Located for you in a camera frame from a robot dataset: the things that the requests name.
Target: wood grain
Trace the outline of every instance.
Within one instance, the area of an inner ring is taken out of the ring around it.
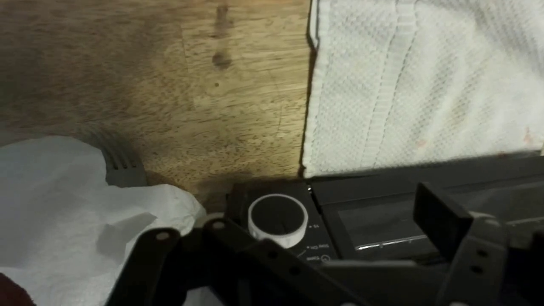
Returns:
[[[116,129],[208,207],[299,171],[306,0],[0,0],[0,143]]]

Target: white cloth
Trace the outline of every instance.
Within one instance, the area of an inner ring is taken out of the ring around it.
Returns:
[[[39,306],[104,304],[140,233],[202,214],[172,185],[107,185],[100,149],[72,137],[0,148],[0,272]]]
[[[306,177],[532,151],[542,0],[315,0]]]

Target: black plastic part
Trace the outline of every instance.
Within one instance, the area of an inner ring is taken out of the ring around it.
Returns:
[[[274,241],[255,241],[230,219],[206,224],[204,245],[213,253],[211,289],[226,304],[367,304]]]
[[[517,289],[532,304],[544,304],[542,275],[544,275],[544,231],[536,231],[529,250],[517,250],[515,280]]]
[[[226,217],[242,228],[248,228],[248,205],[265,194],[286,194],[298,199],[308,212],[308,228],[301,243],[289,248],[301,260],[321,265],[321,262],[338,258],[337,245],[330,239],[328,226],[318,211],[320,205],[311,197],[304,182],[269,182],[262,185],[235,185],[228,197]]]
[[[350,233],[345,229],[337,207],[321,207],[323,221],[328,224],[330,239],[338,250],[338,258],[357,260],[359,253],[350,239]]]
[[[413,195],[420,182],[432,182],[442,188],[461,185],[517,182],[544,177],[544,158],[476,158],[447,163],[417,165],[403,168],[384,168],[352,177],[313,178],[318,204],[337,205],[364,199]]]
[[[415,195],[413,221],[425,231],[439,251],[452,260],[469,231],[473,217],[444,190],[420,183]]]
[[[209,284],[209,263],[202,248],[202,231],[182,236],[170,250],[160,277],[155,306],[180,306],[189,289]]]
[[[265,233],[289,234],[301,228],[304,212],[293,199],[267,197],[255,202],[252,219]]]
[[[179,231],[170,228],[143,233],[121,277],[107,301],[107,306],[151,306],[170,250],[177,245]]]
[[[444,280],[440,268],[413,262],[333,262],[323,272],[378,306],[430,306]]]
[[[508,246],[505,228],[491,217],[474,219],[459,245],[437,304],[500,304]]]

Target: white paper towel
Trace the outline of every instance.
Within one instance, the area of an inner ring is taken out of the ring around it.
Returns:
[[[539,149],[542,0],[315,0],[304,175]]]
[[[0,272],[39,306],[104,304],[140,233],[202,214],[172,185],[107,185],[100,149],[72,137],[0,148]]]

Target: fabric texture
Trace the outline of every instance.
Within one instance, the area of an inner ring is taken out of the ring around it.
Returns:
[[[41,306],[104,304],[140,233],[189,233],[202,205],[172,185],[106,183],[100,149],[72,137],[0,148],[0,272]]]
[[[315,0],[304,175],[532,151],[542,0]]]

